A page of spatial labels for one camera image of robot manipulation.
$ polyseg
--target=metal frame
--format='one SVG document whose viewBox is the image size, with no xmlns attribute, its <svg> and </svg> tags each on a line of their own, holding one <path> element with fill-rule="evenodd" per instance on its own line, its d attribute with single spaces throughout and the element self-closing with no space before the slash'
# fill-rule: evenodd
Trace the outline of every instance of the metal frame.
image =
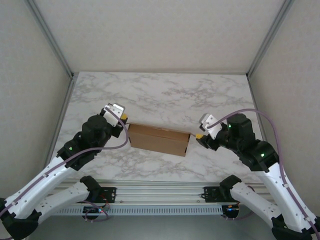
<svg viewBox="0 0 320 240">
<path fill-rule="evenodd" d="M 71 71 L 71 68 L 69 67 L 67 60 L 63 53 L 61 52 L 61 49 L 59 45 L 57 44 L 54 36 L 52 35 L 46 21 L 44 20 L 44 17 L 42 16 L 37 4 L 34 0 L 24 0 L 26 6 L 29 8 L 30 12 L 32 13 L 36 23 L 39 25 L 42 33 L 44 34 L 47 42 L 49 43 L 50 47 L 52 48 L 54 54 L 60 61 L 61 65 L 65 69 L 66 74 L 69 76 L 70 79 L 73 77 L 73 73 Z"/>
<path fill-rule="evenodd" d="M 248 80 L 248 85 L 249 85 L 249 89 L 250 89 L 250 93 L 251 93 L 251 97 L 252 97 L 252 101 L 253 101 L 253 106 L 254 106 L 255 109 L 259 110 L 254 91 L 252 90 L 250 78 L 248 76 L 247 76 L 247 80 Z M 256 114 L 256 118 L 258 119 L 258 124 L 259 124 L 259 128 L 260 128 L 262 139 L 264 141 L 268 142 L 265 126 L 263 125 L 261 115 L 257 113 Z"/>
<path fill-rule="evenodd" d="M 50 194 L 57 194 L 72 185 L 77 179 L 67 179 L 60 183 Z M 165 181 L 134 181 L 134 180 L 97 180 L 101 187 L 115 187 L 116 197 L 112 205 L 141 206 L 141 205 L 203 205 L 201 197 L 204 187 L 217 187 L 212 182 L 165 182 Z M 262 183 L 249 184 L 262 198 L 273 202 L 268 189 Z"/>
<path fill-rule="evenodd" d="M 248 73 L 247 73 L 247 76 L 249 78 L 253 75 L 253 73 L 257 69 L 258 65 L 260 64 L 262 58 L 266 54 L 271 42 L 275 38 L 281 24 L 283 23 L 284 19 L 286 18 L 287 14 L 288 14 L 288 12 L 294 2 L 295 2 L 295 0 L 285 0 L 283 2 L 279 12 L 277 13 L 273 23 L 271 24 L 269 31 L 267 32 L 266 36 L 264 37 L 264 40 L 263 40 L 257 54 L 255 55 L 255 57 L 253 59 L 253 62 L 251 63 L 251 66 L 250 66 Z"/>
<path fill-rule="evenodd" d="M 84 216 L 84 207 L 91 208 L 91 205 L 78 204 L 69 206 L 58 211 L 55 216 Z M 109 216 L 203 216 L 222 215 L 222 205 L 114 205 L 110 204 L 107 210 Z M 99 216 L 104 213 L 88 213 L 88 216 Z"/>
<path fill-rule="evenodd" d="M 72 77 L 71 81 L 69 82 L 69 86 L 66 91 L 64 100 L 63 100 L 63 105 L 62 105 L 62 108 L 61 108 L 61 111 L 60 111 L 60 114 L 58 117 L 58 121 L 57 121 L 56 126 L 54 128 L 54 133 L 53 133 L 53 136 L 52 136 L 52 139 L 50 142 L 50 146 L 49 146 L 49 149 L 48 149 L 46 157 L 45 157 L 45 162 L 44 162 L 43 168 L 45 168 L 50 163 L 50 161 L 53 157 L 55 146 L 56 146 L 58 136 L 60 133 L 60 129 L 61 129 L 62 123 L 64 121 L 64 118 L 65 118 L 65 115 L 67 112 L 67 108 L 68 108 L 68 105 L 69 105 L 69 102 L 71 99 L 71 95 L 72 95 L 74 88 L 75 88 L 77 78 L 78 78 L 78 74 L 75 74 Z"/>
</svg>

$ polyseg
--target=brown cardboard box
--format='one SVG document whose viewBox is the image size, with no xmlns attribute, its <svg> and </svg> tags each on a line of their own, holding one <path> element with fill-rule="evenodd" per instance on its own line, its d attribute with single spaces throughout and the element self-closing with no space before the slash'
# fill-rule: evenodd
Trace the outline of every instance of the brown cardboard box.
<svg viewBox="0 0 320 240">
<path fill-rule="evenodd" d="M 136 123 L 130 124 L 128 132 L 133 148 L 186 156 L 190 133 Z"/>
</svg>

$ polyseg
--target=yellow component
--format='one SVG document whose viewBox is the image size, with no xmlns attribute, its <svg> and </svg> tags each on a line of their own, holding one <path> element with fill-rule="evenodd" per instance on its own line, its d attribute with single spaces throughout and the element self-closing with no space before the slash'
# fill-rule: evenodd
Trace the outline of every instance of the yellow component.
<svg viewBox="0 0 320 240">
<path fill-rule="evenodd" d="M 204 136 L 203 134 L 197 133 L 197 134 L 195 135 L 195 138 L 196 138 L 196 139 L 201 139 L 203 136 Z"/>
<path fill-rule="evenodd" d="M 122 116 L 121 116 L 121 118 L 120 118 L 121 120 L 126 120 L 126 119 L 128 119 L 128 116 L 127 116 L 127 114 L 122 114 Z"/>
</svg>

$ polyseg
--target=marble table surface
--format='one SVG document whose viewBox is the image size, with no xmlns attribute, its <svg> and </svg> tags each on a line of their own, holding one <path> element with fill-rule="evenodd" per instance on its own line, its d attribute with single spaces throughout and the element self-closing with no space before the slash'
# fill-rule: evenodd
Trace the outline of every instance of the marble table surface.
<svg viewBox="0 0 320 240">
<path fill-rule="evenodd" d="M 129 123 L 194 134 L 201 133 L 198 121 L 204 113 L 220 119 L 233 111 L 254 107 L 245 75 L 80 72 L 55 152 L 107 103 L 125 106 Z M 256 114 L 245 114 L 261 139 Z M 124 140 L 122 131 L 106 146 Z M 97 180 L 218 183 L 231 174 L 246 183 L 260 183 L 234 153 L 222 147 L 217 152 L 205 149 L 191 136 L 185 157 L 133 148 L 128 143 L 118 150 L 102 151 L 73 178 L 91 175 Z"/>
</svg>

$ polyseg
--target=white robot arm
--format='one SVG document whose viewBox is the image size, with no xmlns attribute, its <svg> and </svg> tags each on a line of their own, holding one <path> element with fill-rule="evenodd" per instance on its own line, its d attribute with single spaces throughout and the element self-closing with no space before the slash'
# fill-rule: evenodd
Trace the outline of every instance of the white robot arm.
<svg viewBox="0 0 320 240">
<path fill-rule="evenodd" d="M 218 120 L 211 114 L 205 114 L 199 122 L 200 129 L 207 131 L 208 135 L 197 134 L 197 141 L 214 151 L 219 147 L 233 151 L 261 179 L 276 205 L 246 187 L 234 175 L 220 183 L 220 191 L 225 196 L 242 202 L 260 216 L 272 228 L 277 240 L 311 240 L 315 228 L 320 231 L 320 218 L 305 205 L 284 170 L 281 174 L 279 157 L 274 148 L 268 142 L 256 139 L 252 123 L 244 114 L 236 113 L 226 121 L 227 124 L 215 124 Z"/>
<path fill-rule="evenodd" d="M 81 178 L 64 191 L 47 195 L 92 161 L 112 136 L 120 135 L 128 120 L 124 110 L 118 104 L 106 105 L 100 114 L 91 116 L 82 125 L 82 131 L 68 141 L 33 180 L 6 199 L 0 198 L 0 219 L 13 239 L 24 239 L 59 209 L 87 199 L 95 200 L 100 186 L 91 176 Z"/>
</svg>

